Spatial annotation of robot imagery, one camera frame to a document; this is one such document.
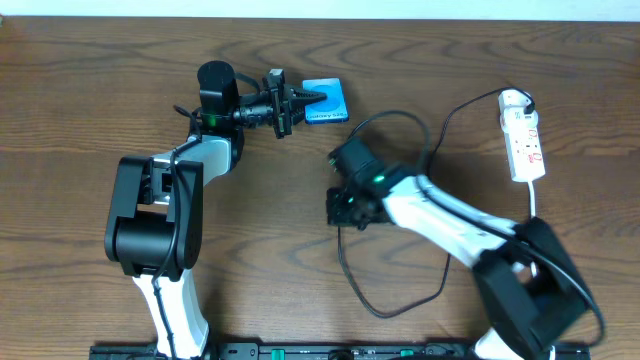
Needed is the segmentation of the blue screen smartphone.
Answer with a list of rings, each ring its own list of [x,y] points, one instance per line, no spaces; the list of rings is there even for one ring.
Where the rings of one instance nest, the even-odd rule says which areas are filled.
[[[309,79],[302,82],[305,90],[322,92],[327,98],[305,107],[305,122],[309,125],[342,123],[349,120],[349,113],[338,78]]]

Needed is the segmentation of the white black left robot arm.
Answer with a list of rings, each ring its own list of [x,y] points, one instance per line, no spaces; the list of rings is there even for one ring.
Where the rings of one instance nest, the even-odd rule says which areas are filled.
[[[192,269],[203,239],[204,188],[241,159],[244,132],[273,128],[291,134],[307,106],[329,94],[289,84],[281,69],[260,82],[224,61],[197,72],[200,106],[177,107],[188,118],[183,144],[153,156],[119,161],[104,247],[146,299],[158,333],[156,359],[198,359],[210,327],[201,312]]]

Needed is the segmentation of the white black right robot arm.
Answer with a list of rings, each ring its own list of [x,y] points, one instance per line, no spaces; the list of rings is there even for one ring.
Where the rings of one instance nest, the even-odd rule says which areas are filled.
[[[403,165],[388,166],[358,137],[328,155],[343,177],[327,192],[329,224],[392,224],[469,268],[490,321],[474,354],[555,359],[557,339],[589,308],[590,292],[551,227],[484,213]]]

